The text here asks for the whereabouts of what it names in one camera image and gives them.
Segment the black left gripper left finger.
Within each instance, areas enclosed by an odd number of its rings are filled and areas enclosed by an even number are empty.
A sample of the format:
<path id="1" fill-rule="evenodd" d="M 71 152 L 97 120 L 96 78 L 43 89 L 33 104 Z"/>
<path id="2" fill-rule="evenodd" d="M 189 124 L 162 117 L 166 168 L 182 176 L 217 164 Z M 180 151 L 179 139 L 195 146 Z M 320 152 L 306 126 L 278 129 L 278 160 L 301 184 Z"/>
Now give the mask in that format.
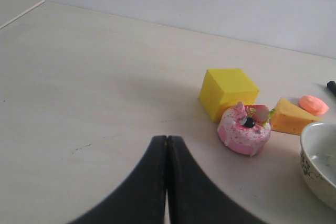
<path id="1" fill-rule="evenodd" d="M 72 223 L 164 223 L 166 140 L 164 135 L 153 137 L 129 176 Z"/>

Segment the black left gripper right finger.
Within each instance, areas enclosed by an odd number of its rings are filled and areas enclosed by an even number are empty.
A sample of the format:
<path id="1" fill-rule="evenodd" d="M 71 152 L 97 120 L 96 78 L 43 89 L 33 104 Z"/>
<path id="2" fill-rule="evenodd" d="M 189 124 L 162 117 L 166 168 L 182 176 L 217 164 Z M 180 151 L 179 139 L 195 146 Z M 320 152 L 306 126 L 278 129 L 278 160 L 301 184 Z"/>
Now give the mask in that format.
<path id="1" fill-rule="evenodd" d="M 170 223 L 264 223 L 211 181 L 180 136 L 167 137 L 166 187 Z"/>

